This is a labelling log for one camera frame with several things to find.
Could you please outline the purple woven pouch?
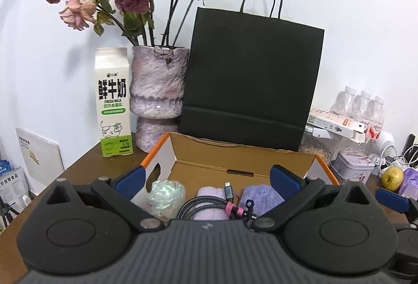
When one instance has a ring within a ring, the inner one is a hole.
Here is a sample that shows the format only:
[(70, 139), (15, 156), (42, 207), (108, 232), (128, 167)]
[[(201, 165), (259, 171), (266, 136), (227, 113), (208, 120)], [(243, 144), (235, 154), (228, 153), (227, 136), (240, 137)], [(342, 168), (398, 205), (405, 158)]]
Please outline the purple woven pouch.
[(247, 200), (254, 202), (253, 213), (257, 217), (261, 217), (285, 201), (271, 186), (264, 184), (245, 187), (238, 206), (245, 208)]

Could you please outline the iridescent plastic wrap ball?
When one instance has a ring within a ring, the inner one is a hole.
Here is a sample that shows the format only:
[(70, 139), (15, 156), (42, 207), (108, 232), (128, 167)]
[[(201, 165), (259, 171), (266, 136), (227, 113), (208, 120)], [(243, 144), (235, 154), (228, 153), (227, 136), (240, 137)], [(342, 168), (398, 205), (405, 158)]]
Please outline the iridescent plastic wrap ball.
[(155, 181), (147, 198), (147, 212), (162, 222), (176, 217), (186, 202), (186, 188), (178, 181)]

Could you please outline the lilac towel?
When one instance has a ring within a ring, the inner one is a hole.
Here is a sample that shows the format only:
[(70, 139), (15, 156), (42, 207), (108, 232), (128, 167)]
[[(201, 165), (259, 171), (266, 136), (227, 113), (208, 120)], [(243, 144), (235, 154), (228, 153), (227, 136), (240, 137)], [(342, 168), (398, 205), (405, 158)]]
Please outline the lilac towel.
[[(217, 198), (225, 199), (225, 190), (223, 188), (215, 188), (213, 186), (205, 186), (198, 190), (197, 196), (214, 196)], [(208, 208), (210, 203), (202, 203), (196, 205), (198, 207), (205, 207), (205, 210), (197, 212), (193, 216), (193, 220), (203, 220), (203, 221), (216, 221), (216, 220), (228, 220), (228, 216), (225, 213), (224, 209), (219, 208)]]

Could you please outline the small purple box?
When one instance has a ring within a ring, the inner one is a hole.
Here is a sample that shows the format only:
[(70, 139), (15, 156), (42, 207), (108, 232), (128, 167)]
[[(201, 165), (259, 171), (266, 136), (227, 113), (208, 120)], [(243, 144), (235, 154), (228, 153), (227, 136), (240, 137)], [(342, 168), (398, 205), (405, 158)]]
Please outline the small purple box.
[(404, 179), (398, 191), (405, 198), (418, 198), (418, 171), (408, 168), (404, 171)]

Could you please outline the green apple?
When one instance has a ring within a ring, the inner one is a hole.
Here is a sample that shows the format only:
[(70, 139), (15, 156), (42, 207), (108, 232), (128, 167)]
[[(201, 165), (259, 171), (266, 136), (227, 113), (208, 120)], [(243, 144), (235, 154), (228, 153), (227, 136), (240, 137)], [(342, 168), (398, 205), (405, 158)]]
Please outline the green apple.
[(404, 175), (402, 169), (397, 166), (388, 167), (381, 178), (382, 187), (391, 192), (396, 192), (402, 185)]

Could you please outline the white round device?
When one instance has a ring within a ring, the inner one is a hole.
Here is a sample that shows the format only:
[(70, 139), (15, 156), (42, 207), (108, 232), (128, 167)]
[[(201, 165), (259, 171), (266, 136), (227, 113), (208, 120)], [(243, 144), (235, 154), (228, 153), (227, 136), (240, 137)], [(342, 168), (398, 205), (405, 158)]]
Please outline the white round device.
[(390, 153), (395, 149), (395, 139), (393, 135), (385, 130), (382, 130), (376, 140), (374, 151), (377, 156), (377, 161), (383, 164), (386, 156), (390, 156)]

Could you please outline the silver tin box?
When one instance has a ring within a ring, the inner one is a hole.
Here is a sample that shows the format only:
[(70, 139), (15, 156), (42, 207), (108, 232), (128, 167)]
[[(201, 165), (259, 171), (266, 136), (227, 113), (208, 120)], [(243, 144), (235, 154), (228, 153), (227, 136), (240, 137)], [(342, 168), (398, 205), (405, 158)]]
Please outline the silver tin box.
[(366, 184), (374, 168), (375, 163), (362, 152), (340, 151), (330, 163), (330, 169), (341, 184), (352, 179)]

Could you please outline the blue white package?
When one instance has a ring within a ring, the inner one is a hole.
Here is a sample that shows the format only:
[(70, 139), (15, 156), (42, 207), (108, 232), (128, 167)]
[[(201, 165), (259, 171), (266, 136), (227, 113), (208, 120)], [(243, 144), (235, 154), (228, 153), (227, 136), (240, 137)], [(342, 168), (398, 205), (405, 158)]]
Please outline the blue white package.
[(1, 232), (13, 222), (26, 207), (26, 199), (29, 197), (26, 175), (19, 166), (14, 169), (10, 162), (1, 159)]

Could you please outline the white flat carton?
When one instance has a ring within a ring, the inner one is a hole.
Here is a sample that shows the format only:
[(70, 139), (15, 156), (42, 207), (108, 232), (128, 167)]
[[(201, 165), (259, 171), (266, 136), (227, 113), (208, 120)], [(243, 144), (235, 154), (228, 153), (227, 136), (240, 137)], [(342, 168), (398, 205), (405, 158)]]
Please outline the white flat carton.
[(313, 108), (310, 110), (307, 123), (356, 143), (365, 142), (364, 125), (342, 115)]

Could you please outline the water bottle right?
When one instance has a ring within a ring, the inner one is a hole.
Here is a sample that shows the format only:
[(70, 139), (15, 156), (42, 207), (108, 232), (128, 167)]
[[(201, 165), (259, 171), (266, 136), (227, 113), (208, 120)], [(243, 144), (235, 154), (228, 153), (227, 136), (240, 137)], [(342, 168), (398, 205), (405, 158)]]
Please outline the water bottle right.
[(382, 126), (385, 122), (383, 104), (384, 99), (380, 96), (375, 96), (373, 100), (368, 102), (362, 117), (366, 139), (377, 139), (382, 131)]

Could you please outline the water bottle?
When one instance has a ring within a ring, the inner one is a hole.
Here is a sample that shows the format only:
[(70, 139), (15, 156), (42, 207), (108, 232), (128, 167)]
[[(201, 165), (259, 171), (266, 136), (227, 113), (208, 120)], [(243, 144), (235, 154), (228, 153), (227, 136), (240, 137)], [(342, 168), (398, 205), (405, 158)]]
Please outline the water bottle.
[(355, 95), (355, 88), (346, 86), (344, 91), (338, 94), (336, 101), (330, 108), (330, 112), (336, 115), (344, 116), (346, 118), (352, 118), (352, 108), (354, 104)]
[(373, 100), (368, 102), (362, 117), (366, 139), (377, 139), (382, 131), (382, 126), (385, 122), (383, 104), (384, 99), (380, 96), (375, 96)]
[(366, 118), (365, 112), (370, 102), (371, 94), (366, 91), (361, 91), (361, 94), (354, 97), (353, 105), (351, 107), (351, 117), (363, 125), (366, 129), (369, 120)]

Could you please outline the water bottle middle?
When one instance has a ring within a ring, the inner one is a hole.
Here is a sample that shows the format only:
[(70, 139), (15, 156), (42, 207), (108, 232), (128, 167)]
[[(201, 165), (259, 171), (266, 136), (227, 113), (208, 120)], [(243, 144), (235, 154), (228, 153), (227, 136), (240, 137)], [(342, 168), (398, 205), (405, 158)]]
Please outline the water bottle middle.
[(366, 91), (361, 91), (361, 94), (354, 97), (353, 105), (351, 107), (351, 117), (363, 125), (366, 129), (369, 120), (366, 118), (365, 112), (370, 102), (371, 94)]

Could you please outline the water bottle left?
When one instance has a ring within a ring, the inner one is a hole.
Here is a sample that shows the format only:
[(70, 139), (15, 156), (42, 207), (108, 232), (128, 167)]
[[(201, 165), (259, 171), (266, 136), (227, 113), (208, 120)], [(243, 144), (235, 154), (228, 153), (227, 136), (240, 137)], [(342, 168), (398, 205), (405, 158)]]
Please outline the water bottle left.
[(346, 86), (344, 91), (338, 94), (336, 101), (330, 108), (330, 112), (336, 115), (344, 116), (346, 118), (352, 118), (352, 108), (354, 104), (355, 95), (355, 88)]

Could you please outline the red cardboard box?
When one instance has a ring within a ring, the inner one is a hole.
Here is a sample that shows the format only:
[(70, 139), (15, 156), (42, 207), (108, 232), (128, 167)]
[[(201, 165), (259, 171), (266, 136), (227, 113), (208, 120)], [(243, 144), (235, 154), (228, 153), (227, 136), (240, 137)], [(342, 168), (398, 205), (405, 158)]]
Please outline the red cardboard box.
[(149, 210), (152, 181), (177, 181), (185, 198), (208, 193), (225, 194), (225, 183), (233, 187), (235, 204), (247, 186), (270, 185), (272, 166), (281, 165), (301, 178), (320, 178), (327, 184), (338, 181), (325, 162), (315, 154), (265, 149), (189, 137), (176, 132), (164, 134), (142, 161), (142, 180), (132, 202)]

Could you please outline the milk carton white green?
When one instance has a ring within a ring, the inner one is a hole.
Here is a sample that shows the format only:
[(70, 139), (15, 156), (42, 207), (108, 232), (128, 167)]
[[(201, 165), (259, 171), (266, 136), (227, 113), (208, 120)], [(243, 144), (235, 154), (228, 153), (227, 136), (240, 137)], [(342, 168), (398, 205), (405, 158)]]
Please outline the milk carton white green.
[(96, 109), (104, 157), (133, 153), (130, 127), (130, 64), (125, 47), (96, 50)]

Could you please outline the purple textured vase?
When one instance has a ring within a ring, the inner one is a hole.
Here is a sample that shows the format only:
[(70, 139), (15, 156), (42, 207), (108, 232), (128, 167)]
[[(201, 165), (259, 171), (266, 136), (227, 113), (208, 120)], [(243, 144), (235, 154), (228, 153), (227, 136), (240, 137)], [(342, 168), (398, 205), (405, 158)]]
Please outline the purple textured vase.
[(188, 58), (185, 47), (132, 49), (130, 110), (137, 116), (135, 139), (143, 152), (150, 152), (163, 134), (178, 130)]

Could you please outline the black paper bag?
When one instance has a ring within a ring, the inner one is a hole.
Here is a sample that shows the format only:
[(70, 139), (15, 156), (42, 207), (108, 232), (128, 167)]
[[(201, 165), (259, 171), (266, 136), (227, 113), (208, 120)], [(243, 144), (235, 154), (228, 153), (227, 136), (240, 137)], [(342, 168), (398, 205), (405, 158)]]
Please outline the black paper bag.
[(320, 67), (324, 30), (281, 19), (199, 8), (186, 71), (179, 132), (295, 151)]

